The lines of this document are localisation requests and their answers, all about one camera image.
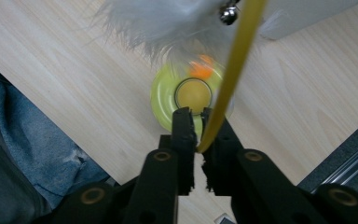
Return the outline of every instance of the yellow strap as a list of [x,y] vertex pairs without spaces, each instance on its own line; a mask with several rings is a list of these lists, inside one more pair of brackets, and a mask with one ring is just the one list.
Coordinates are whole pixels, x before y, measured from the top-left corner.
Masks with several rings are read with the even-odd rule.
[[231,47],[219,95],[197,148],[199,153],[203,153],[208,149],[225,119],[228,102],[237,86],[243,64],[246,62],[266,3],[267,0],[245,0],[245,4],[243,4],[240,24],[234,44]]

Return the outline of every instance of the blue jeans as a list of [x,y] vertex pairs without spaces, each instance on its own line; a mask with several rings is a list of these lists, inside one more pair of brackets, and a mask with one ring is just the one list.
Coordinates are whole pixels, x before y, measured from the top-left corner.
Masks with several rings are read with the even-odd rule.
[[44,215],[63,196],[107,177],[95,161],[0,75],[0,195],[1,188],[10,192],[0,198],[0,209],[6,203],[23,207],[26,201],[34,204],[24,203],[34,208],[33,216]]

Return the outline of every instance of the white feather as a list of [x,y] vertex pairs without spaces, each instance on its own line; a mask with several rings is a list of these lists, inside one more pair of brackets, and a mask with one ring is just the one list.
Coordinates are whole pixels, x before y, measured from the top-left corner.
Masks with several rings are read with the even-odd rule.
[[219,19],[225,0],[105,0],[97,16],[127,49],[152,64],[187,67],[201,54],[225,63],[235,32]]

